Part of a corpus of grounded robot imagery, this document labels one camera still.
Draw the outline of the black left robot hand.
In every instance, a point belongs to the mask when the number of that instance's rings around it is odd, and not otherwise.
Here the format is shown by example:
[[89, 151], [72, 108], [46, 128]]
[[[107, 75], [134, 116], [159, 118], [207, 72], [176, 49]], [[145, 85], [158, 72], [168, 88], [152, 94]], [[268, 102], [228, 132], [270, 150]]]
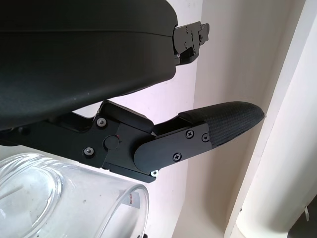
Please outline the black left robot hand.
[[170, 80], [210, 26], [179, 26], [165, 0], [3, 0], [0, 143], [26, 146], [151, 183], [264, 118], [248, 102], [153, 124], [111, 98]]

